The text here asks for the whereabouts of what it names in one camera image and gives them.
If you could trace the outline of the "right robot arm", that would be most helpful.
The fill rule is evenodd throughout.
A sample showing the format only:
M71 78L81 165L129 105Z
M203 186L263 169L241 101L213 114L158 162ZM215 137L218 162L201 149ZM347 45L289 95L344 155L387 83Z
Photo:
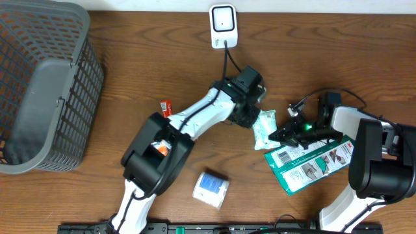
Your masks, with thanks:
M354 141L348 184L318 217L321 231L351 233L373 211L415 195L415 126L394 123L341 103L337 92L318 99L318 118L309 123L304 100L288 108L289 146L307 148L322 139Z

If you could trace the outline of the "light blue wipes pack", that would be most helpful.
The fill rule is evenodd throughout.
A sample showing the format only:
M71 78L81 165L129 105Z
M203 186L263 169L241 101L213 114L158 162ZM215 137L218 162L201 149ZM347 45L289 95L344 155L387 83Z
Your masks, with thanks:
M255 137L254 150L269 150L281 146L279 142L268 138L271 133L278 129L275 110L261 110L252 128Z

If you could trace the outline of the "blue white packet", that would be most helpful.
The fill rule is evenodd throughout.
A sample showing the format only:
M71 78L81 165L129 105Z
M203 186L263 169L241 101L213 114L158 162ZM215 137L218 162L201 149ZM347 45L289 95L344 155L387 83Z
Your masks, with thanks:
M226 197L228 187L228 180L202 172L194 187L192 197L216 209L220 209Z

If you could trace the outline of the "orange tissue packet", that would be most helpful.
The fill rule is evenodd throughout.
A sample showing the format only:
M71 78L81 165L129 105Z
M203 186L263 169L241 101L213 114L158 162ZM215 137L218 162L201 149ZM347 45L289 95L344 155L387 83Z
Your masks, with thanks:
M151 145L163 156L167 156L172 149L171 144L165 140L152 142Z

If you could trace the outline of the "green white 3M package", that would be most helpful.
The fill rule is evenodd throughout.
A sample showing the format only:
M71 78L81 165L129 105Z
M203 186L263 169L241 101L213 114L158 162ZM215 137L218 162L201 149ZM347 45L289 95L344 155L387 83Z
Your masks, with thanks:
M281 146L265 154L265 159L282 189L289 195L347 167L355 141L344 136L341 142L316 142L304 149Z

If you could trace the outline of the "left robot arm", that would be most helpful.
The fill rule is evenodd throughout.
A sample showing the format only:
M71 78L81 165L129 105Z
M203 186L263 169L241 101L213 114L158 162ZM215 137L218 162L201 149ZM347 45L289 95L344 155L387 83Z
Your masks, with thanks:
M121 159L125 193L112 232L140 233L152 203L176 180L197 138L224 120L251 128L266 92L261 74L247 66L236 77L215 81L189 108L168 117L152 114Z

